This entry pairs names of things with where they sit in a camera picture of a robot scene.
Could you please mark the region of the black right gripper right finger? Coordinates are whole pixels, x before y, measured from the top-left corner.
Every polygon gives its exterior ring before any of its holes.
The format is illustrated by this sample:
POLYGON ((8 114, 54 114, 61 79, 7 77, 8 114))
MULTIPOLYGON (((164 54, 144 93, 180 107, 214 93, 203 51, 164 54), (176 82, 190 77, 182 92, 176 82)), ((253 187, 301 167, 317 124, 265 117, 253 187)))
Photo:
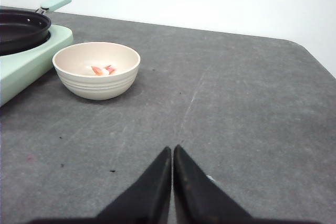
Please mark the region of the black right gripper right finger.
POLYGON ((186 150, 174 149, 173 184, 182 214, 190 223, 231 223, 252 216, 212 182, 186 150))

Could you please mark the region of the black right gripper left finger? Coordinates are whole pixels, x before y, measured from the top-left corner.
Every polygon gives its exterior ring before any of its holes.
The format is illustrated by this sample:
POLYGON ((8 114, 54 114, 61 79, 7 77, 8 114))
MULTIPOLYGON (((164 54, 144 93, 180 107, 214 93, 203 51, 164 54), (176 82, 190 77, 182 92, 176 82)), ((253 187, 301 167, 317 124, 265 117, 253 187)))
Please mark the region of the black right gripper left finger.
POLYGON ((171 149, 165 147, 128 189, 96 216, 100 223, 167 223, 172 187, 171 149))

